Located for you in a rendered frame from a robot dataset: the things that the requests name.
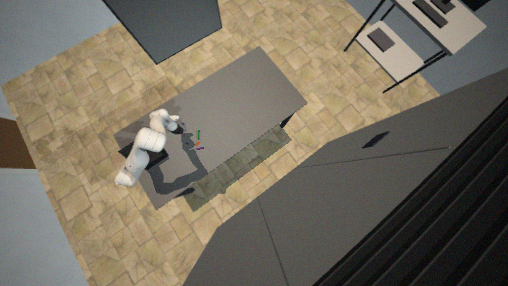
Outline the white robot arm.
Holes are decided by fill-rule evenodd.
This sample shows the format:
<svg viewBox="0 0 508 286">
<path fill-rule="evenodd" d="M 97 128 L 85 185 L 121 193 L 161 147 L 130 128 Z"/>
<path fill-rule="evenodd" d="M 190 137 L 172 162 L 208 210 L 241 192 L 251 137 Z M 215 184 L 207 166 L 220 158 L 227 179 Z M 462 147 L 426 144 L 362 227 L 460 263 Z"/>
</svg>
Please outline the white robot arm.
<svg viewBox="0 0 508 286">
<path fill-rule="evenodd" d="M 128 187 L 134 186 L 149 163 L 150 159 L 146 150 L 160 152 L 164 148 L 167 139 L 165 128 L 173 127 L 174 121 L 169 121 L 169 113 L 165 109 L 152 112 L 149 117 L 151 129 L 144 127 L 138 132 L 133 146 L 134 149 L 131 150 L 122 168 L 117 173 L 114 179 L 115 184 Z M 165 128 L 163 128 L 165 120 Z M 139 147 L 142 147 L 142 149 Z M 134 179 L 132 175 L 134 175 Z"/>
</svg>

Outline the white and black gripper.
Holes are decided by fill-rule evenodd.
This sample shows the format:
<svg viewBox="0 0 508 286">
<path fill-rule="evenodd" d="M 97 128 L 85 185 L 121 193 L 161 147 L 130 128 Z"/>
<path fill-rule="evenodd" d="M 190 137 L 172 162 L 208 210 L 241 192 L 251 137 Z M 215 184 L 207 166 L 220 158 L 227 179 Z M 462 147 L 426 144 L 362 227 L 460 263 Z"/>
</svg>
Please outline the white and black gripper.
<svg viewBox="0 0 508 286">
<path fill-rule="evenodd" d="M 183 134 L 184 132 L 186 132 L 186 129 L 184 127 L 180 127 L 176 120 L 179 119 L 179 116 L 178 115 L 175 115 L 175 116 L 170 116 L 172 118 L 172 120 L 174 121 L 174 125 L 173 127 L 171 128 L 166 128 L 168 131 L 172 132 L 173 134 Z"/>
</svg>

